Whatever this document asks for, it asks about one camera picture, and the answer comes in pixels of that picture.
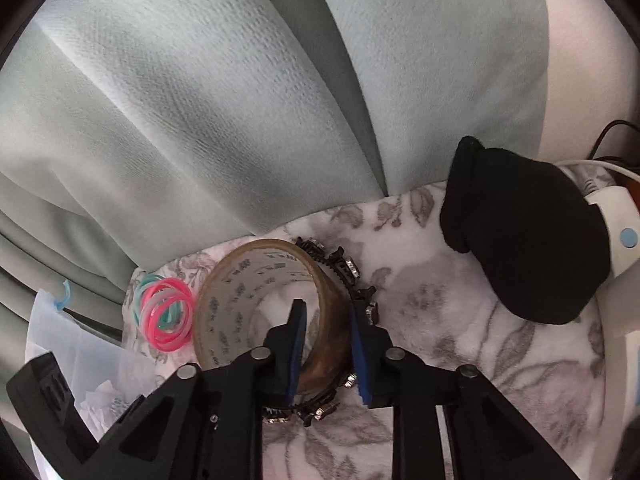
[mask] black cable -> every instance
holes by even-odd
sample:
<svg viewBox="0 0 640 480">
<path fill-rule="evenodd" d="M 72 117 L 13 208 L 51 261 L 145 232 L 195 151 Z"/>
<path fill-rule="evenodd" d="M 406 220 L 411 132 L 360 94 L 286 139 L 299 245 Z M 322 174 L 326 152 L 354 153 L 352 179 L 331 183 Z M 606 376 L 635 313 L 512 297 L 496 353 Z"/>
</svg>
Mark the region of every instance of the black cable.
<svg viewBox="0 0 640 480">
<path fill-rule="evenodd" d="M 599 156 L 597 158 L 594 158 L 593 160 L 601 160 L 602 162 L 612 162 L 613 164 L 617 164 L 618 166 L 622 166 L 623 168 L 627 168 L 627 169 L 632 168 L 634 166 L 628 160 L 625 160 L 620 156 L 611 156 L 611 155 Z"/>
<path fill-rule="evenodd" d="M 69 310 L 67 307 L 63 308 L 62 310 L 64 310 L 67 314 L 69 314 L 75 320 L 87 325 L 89 328 L 92 328 L 96 332 L 100 332 L 101 334 L 107 337 L 110 337 L 111 339 L 119 343 L 122 343 L 122 330 L 114 328 L 113 326 L 105 325 L 100 321 L 96 321 L 95 319 L 91 319 L 90 317 L 83 316 L 82 314 L 78 314 L 73 310 Z"/>
<path fill-rule="evenodd" d="M 637 126 L 636 124 L 630 123 L 629 121 L 623 121 L 622 119 L 611 121 L 609 124 L 607 124 L 607 126 L 604 127 L 604 130 L 598 137 L 598 140 L 596 140 L 596 143 L 593 145 L 593 148 L 591 149 L 591 153 L 588 156 L 589 160 L 593 160 L 593 157 L 598 151 L 598 148 L 600 147 L 602 140 L 609 133 L 609 130 L 612 129 L 614 126 L 620 126 L 620 125 L 628 126 L 632 130 L 635 130 L 640 134 L 640 126 Z"/>
</svg>

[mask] gray flower pattern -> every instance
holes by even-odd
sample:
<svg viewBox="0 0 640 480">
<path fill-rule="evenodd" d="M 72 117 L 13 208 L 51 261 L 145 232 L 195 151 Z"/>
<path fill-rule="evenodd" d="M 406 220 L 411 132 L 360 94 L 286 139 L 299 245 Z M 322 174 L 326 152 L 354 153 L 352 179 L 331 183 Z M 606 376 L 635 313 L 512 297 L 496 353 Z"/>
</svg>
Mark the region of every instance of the gray flower pattern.
<svg viewBox="0 0 640 480">
<path fill-rule="evenodd" d="M 606 172 L 593 168 L 573 168 L 568 176 L 585 193 L 612 184 Z M 313 237 L 329 250 L 343 246 L 360 267 L 362 281 L 378 289 L 380 325 L 394 344 L 428 364 L 478 366 L 576 472 L 586 476 L 588 471 L 578 464 L 589 463 L 604 405 L 604 344 L 596 306 L 588 304 L 565 326 L 538 325 L 511 314 L 496 298 L 478 261 L 444 243 L 438 216 L 445 188 L 434 184 L 377 202 L 332 208 L 289 222 L 266 237 Z M 197 293 L 216 263 L 251 239 L 178 258 L 159 272 L 185 280 Z M 130 300 L 142 275 L 137 270 L 132 277 L 123 306 L 124 345 L 154 358 L 158 374 L 167 377 L 194 360 L 193 347 L 153 352 L 132 328 Z M 258 341 L 268 322 L 259 311 L 254 317 L 250 337 Z M 309 332 L 317 329 L 316 317 Z M 390 478 L 390 409 L 368 410 L 355 389 L 341 392 L 340 400 L 334 414 L 311 428 L 298 420 L 264 425 L 266 480 Z"/>
</svg>

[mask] white cable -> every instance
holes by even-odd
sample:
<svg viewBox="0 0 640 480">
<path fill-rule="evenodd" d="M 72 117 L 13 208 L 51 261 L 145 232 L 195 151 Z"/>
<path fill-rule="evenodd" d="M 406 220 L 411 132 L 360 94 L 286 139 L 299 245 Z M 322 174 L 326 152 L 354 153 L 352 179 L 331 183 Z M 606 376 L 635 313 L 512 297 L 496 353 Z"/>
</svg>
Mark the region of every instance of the white cable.
<svg viewBox="0 0 640 480">
<path fill-rule="evenodd" d="M 585 164 L 587 166 L 599 166 L 601 168 L 606 168 L 607 170 L 616 171 L 624 176 L 628 176 L 630 179 L 635 180 L 640 184 L 640 175 L 628 170 L 627 168 L 622 168 L 621 166 L 605 162 L 604 160 L 563 160 L 561 162 L 556 162 L 556 166 L 579 166 L 581 164 Z"/>
</svg>

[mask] curtain fold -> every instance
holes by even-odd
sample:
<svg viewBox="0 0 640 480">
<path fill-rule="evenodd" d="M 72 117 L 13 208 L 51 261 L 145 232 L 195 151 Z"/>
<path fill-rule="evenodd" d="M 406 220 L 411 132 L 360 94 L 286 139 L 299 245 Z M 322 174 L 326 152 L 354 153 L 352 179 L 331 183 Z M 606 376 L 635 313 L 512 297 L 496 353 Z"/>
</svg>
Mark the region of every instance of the curtain fold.
<svg viewBox="0 0 640 480">
<path fill-rule="evenodd" d="M 446 177 L 464 135 L 536 156 L 545 0 L 326 0 L 369 108 L 390 194 Z"/>
<path fill-rule="evenodd" d="M 106 300 L 122 304 L 128 283 L 121 284 L 120 280 L 117 280 L 119 285 L 115 285 L 104 276 L 99 276 L 73 264 L 64 256 L 30 235 L 2 212 L 0 212 L 0 235 L 31 258 L 35 258 L 44 266 L 49 267 L 49 269 L 55 270 L 60 275 Z M 126 258 L 118 264 L 122 267 L 121 274 L 129 274 L 130 277 L 129 268 L 134 265 L 133 262 Z"/>
<path fill-rule="evenodd" d="M 18 282 L 23 283 L 31 290 L 44 288 L 59 298 L 64 296 L 62 283 L 66 276 L 49 269 L 3 236 L 0 236 L 0 260 L 4 272 L 11 274 Z M 106 325 L 122 328 L 120 306 L 82 286 L 72 287 L 68 308 Z"/>
<path fill-rule="evenodd" d="M 383 193 L 386 181 L 360 83 L 325 0 L 270 0 L 318 70 L 367 158 Z"/>
<path fill-rule="evenodd" d="M 7 225 L 12 222 L 18 226 L 19 222 L 19 229 L 54 254 L 90 274 L 104 276 L 120 290 L 126 288 L 133 262 L 86 213 L 78 214 L 35 196 L 1 173 L 0 203 L 2 216 L 6 218 L 0 218 L 0 232 L 6 226 L 24 240 L 23 235 L 17 235 L 16 229 Z"/>
<path fill-rule="evenodd" d="M 35 292 L 0 267 L 0 303 L 28 321 Z"/>
<path fill-rule="evenodd" d="M 49 0 L 36 22 L 163 163 L 218 204 L 210 221 L 230 216 L 265 232 L 382 196 L 325 82 L 269 0 Z"/>
</svg>

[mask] pink rubber band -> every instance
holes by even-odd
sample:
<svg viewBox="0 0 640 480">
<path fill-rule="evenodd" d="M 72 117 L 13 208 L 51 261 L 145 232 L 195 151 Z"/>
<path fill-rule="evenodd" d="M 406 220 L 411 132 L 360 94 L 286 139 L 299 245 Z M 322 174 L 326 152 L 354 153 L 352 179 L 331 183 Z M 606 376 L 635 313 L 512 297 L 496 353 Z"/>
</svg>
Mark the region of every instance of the pink rubber band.
<svg viewBox="0 0 640 480">
<path fill-rule="evenodd" d="M 158 323 L 172 305 L 180 306 L 180 320 L 170 330 Z M 140 297 L 140 332 L 161 352 L 180 349 L 191 338 L 195 300 L 191 289 L 177 278 L 163 278 L 148 286 Z"/>
</svg>

